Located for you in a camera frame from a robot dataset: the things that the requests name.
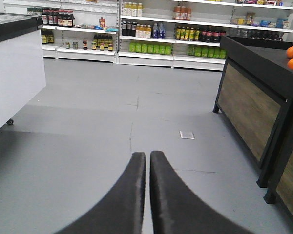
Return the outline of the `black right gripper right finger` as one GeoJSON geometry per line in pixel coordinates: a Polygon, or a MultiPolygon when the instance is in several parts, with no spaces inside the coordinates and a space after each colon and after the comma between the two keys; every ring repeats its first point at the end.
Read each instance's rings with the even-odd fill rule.
{"type": "Polygon", "coordinates": [[[200,199],[162,151],[150,154],[150,202],[156,234],[248,234],[200,199]]]}

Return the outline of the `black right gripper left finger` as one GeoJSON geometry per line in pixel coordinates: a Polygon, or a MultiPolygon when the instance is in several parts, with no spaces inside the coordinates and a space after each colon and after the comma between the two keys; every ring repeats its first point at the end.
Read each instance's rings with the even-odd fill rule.
{"type": "Polygon", "coordinates": [[[108,193],[59,234],[140,234],[146,190],[146,155],[134,152],[108,193]]]}

